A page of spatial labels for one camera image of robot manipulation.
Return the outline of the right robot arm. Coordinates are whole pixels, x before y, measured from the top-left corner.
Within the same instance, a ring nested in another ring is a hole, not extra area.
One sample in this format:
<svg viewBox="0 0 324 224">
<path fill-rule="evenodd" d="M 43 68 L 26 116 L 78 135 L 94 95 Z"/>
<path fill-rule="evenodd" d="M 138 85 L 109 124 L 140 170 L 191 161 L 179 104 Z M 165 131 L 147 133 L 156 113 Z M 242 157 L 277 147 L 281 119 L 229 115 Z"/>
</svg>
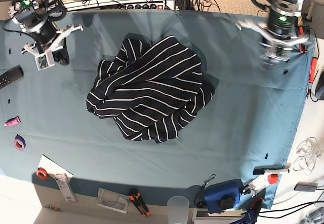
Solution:
<svg viewBox="0 0 324 224">
<path fill-rule="evenodd" d="M 65 29 L 57 27 L 56 22 L 67 14 L 62 0 L 12 0 L 8 13 L 8 21 L 13 21 L 21 30 L 10 30 L 4 25 L 3 30 L 32 38 L 33 43 L 24 44 L 21 54 L 32 54 L 37 70 L 48 69 L 56 63 L 70 63 L 66 38 L 77 30 L 82 31 L 83 27 L 80 24 L 69 24 Z"/>
</svg>

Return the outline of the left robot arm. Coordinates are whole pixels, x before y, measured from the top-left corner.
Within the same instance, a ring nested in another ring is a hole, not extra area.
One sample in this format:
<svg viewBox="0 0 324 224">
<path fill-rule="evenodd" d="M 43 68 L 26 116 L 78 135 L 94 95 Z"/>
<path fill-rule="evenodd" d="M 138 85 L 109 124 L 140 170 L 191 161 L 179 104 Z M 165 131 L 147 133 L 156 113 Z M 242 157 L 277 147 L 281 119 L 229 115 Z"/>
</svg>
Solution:
<svg viewBox="0 0 324 224">
<path fill-rule="evenodd" d="M 262 11 L 268 11 L 268 19 L 255 23 L 251 19 L 238 20 L 239 29 L 246 28 L 261 35 L 261 59 L 274 66 L 290 59 L 295 46 L 308 45 L 310 34 L 297 32 L 297 21 L 302 15 L 304 0 L 251 0 Z"/>
</svg>

